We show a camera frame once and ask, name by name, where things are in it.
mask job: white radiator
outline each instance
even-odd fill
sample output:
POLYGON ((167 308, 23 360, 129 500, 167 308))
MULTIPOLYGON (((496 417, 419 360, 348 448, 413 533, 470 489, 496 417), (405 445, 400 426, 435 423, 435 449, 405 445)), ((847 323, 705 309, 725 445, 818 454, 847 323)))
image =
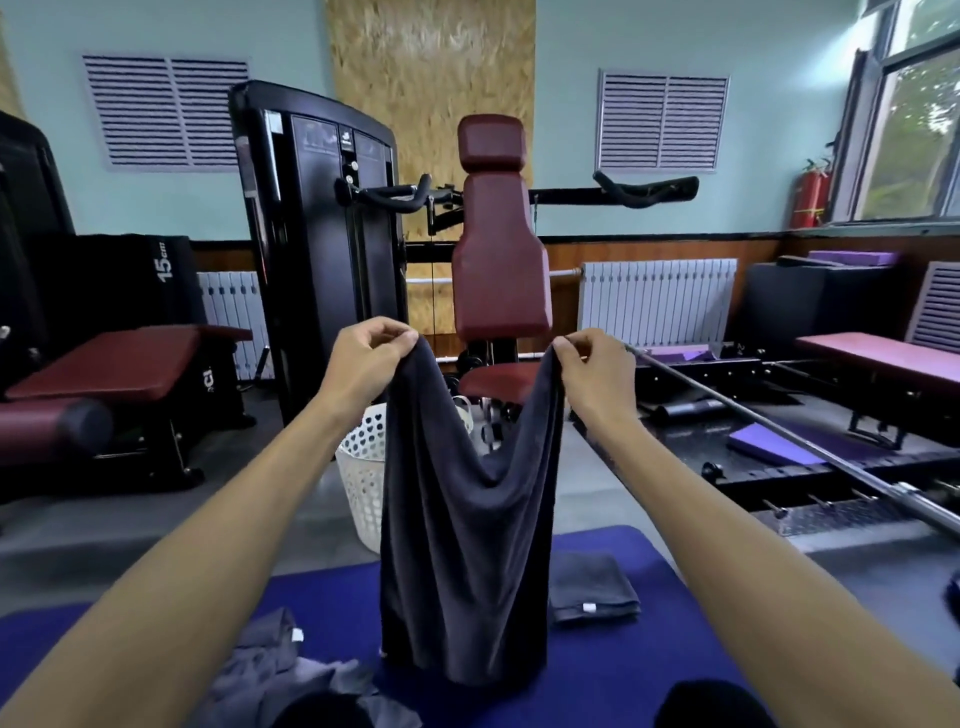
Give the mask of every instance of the white radiator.
MULTIPOLYGON (((256 273, 199 273, 198 276, 204 293, 207 322, 215 326, 248 328, 253 332, 253 340, 240 342, 233 353, 237 378, 253 379, 264 347, 270 345, 256 273)), ((274 378, 274 364, 269 355, 263 378, 274 378)))
POLYGON ((736 258, 585 263, 578 328, 636 347, 723 341, 736 258))
POLYGON ((906 333, 910 344, 960 353, 960 263, 930 263, 906 333))

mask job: black handlebar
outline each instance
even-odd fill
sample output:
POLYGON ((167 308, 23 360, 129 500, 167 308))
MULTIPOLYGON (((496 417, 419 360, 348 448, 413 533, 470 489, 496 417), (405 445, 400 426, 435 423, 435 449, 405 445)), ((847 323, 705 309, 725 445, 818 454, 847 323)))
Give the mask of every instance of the black handlebar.
POLYGON ((426 198, 430 194, 430 175, 420 177, 417 185, 401 184, 393 187, 368 187, 366 189, 357 189, 344 180, 337 180, 334 183, 334 192, 339 202, 344 207, 349 207, 355 202, 361 202, 372 207, 379 207, 388 212, 399 212, 406 214, 416 212, 426 205, 426 198), (406 197, 413 195, 411 200, 397 200, 396 197, 406 197))
POLYGON ((593 179, 618 205, 631 209, 692 200, 696 197, 700 184, 696 177, 653 184, 617 184, 599 169, 593 173, 593 179))

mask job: hand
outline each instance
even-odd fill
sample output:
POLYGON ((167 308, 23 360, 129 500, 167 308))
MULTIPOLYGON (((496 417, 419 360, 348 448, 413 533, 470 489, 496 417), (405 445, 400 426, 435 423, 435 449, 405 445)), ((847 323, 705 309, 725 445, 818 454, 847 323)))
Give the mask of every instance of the hand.
POLYGON ((394 378, 396 365, 417 343, 415 330, 378 316, 337 335, 316 400, 354 426, 394 378))
POLYGON ((564 368, 566 398, 587 429, 636 421, 636 358, 599 328, 558 336, 553 349, 564 368), (581 355, 588 359, 585 363, 581 355))

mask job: blue yoga mat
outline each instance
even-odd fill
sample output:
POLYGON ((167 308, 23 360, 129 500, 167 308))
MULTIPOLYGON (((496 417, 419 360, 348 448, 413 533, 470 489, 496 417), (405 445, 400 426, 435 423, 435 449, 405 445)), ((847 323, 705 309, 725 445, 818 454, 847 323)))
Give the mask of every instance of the blue yoga mat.
MULTIPOLYGON (((606 551, 640 598, 636 620, 555 629, 547 667, 523 692, 493 695, 433 680, 418 670, 381 669, 384 692, 420 713, 426 726, 653 725, 671 686, 716 678, 746 683, 693 596, 640 533, 613 526, 557 536, 554 548, 606 551)), ((314 660, 374 663, 380 644, 377 564, 271 579, 257 614, 288 607, 314 660)), ((0 703, 84 612, 75 605, 0 619, 0 703)))

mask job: forearm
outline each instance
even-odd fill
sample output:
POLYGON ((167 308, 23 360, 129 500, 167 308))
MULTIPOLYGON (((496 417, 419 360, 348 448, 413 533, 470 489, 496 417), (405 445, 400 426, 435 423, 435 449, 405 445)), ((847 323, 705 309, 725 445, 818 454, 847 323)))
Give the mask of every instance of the forearm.
POLYGON ((180 725, 259 600, 287 526, 349 427, 343 419, 314 400, 77 622, 0 726, 180 725))
POLYGON ((784 728, 960 725, 960 691, 640 423, 596 433, 784 728))

